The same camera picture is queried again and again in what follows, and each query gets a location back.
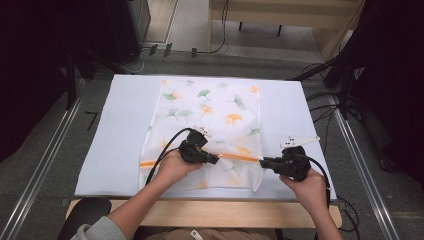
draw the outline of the sleeve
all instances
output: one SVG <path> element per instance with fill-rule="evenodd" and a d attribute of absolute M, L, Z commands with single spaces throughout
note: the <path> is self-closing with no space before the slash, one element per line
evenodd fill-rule
<path fill-rule="evenodd" d="M 108 217 L 102 217 L 93 226 L 84 224 L 71 240 L 126 240 L 121 229 Z"/>

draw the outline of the gray carpet floor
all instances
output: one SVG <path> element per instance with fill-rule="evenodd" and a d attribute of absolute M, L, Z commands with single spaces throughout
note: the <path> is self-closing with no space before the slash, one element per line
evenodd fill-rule
<path fill-rule="evenodd" d="M 259 79 L 286 79 L 302 73 L 308 63 L 255 58 L 230 57 L 219 55 L 199 55 L 191 58 L 190 54 L 173 53 L 163 58 L 158 52 L 144 57 L 144 69 L 140 74 L 170 74 L 195 76 L 229 76 Z M 79 171 L 95 135 L 99 117 L 93 127 L 89 127 L 93 115 L 86 111 L 101 113 L 109 92 L 113 73 L 96 65 L 97 74 L 93 80 L 87 80 L 88 87 L 83 95 L 75 119 L 57 152 L 51 169 L 30 209 L 17 239 L 55 239 L 65 221 L 67 211 L 64 200 L 73 198 Z M 305 96 L 327 90 L 321 84 L 321 77 L 303 82 Z M 329 98 L 322 96 L 309 102 L 310 108 L 329 104 Z M 30 180 L 54 130 L 65 113 L 66 95 L 63 96 L 34 128 L 23 146 L 13 156 L 0 163 L 0 229 L 3 229 L 20 194 Z M 323 111 L 312 112 L 317 118 Z M 424 194 L 417 182 L 403 173 L 390 174 L 381 170 L 376 150 L 366 129 L 354 117 L 349 117 L 357 142 L 361 148 L 368 167 L 372 172 L 380 193 L 387 204 L 401 239 L 420 239 L 424 235 Z M 326 159 L 330 174 L 339 196 L 348 200 L 357 210 L 362 239 L 384 239 L 376 220 L 369 199 L 347 144 L 341 134 L 336 119 L 333 117 L 318 121 L 316 129 L 324 148 L 327 137 Z M 341 209 L 346 204 L 339 201 Z M 350 207 L 347 212 L 354 213 Z M 343 212 L 343 228 L 350 229 L 352 224 Z M 285 237 L 292 239 L 313 239 L 314 230 L 284 229 Z M 357 239 L 355 232 L 343 232 L 345 239 Z"/>

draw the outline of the table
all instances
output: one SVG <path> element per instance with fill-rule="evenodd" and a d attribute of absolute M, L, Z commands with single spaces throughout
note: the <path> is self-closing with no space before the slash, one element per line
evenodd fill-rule
<path fill-rule="evenodd" d="M 134 166 L 138 166 L 144 141 L 144 138 L 140 136 L 146 135 L 162 80 L 181 78 L 193 81 L 258 85 L 261 88 L 263 152 L 266 156 L 281 155 L 279 143 L 284 135 L 316 136 L 305 96 L 298 82 L 115 75 L 103 108 L 102 120 L 79 176 L 76 196 L 128 198 L 138 191 L 138 167 Z M 319 161 L 328 172 L 319 143 L 305 144 L 304 148 L 307 155 Z M 331 198 L 336 199 L 335 196 L 333 188 Z M 309 215 L 300 204 L 293 202 L 294 200 L 293 192 L 281 184 L 276 174 L 267 171 L 257 192 L 250 189 L 166 192 L 142 224 L 204 227 L 314 227 Z M 114 201 L 114 204 L 120 205 L 122 201 Z M 185 212 L 185 215 L 177 214 L 179 211 Z M 340 225 L 341 217 L 338 207 L 331 207 L 331 213 L 336 223 Z M 223 216 L 231 221 L 224 223 Z"/>
<path fill-rule="evenodd" d="M 222 19 L 225 0 L 209 0 L 208 46 L 212 21 Z M 356 27 L 365 0 L 230 0 L 227 21 L 310 27 L 325 61 Z"/>

